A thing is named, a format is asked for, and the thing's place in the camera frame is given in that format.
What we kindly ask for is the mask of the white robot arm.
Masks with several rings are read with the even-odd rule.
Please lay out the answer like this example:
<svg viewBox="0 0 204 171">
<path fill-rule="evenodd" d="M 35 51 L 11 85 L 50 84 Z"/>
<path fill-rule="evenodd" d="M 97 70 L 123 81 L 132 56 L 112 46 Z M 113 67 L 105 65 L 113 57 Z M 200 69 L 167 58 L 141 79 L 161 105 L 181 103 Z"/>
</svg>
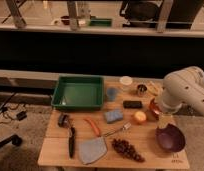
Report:
<svg viewBox="0 0 204 171">
<path fill-rule="evenodd" d="M 204 116 L 204 71 L 196 66 L 167 74 L 163 79 L 164 90 L 157 97 L 163 113 L 176 113 L 182 103 L 191 106 Z"/>
</svg>

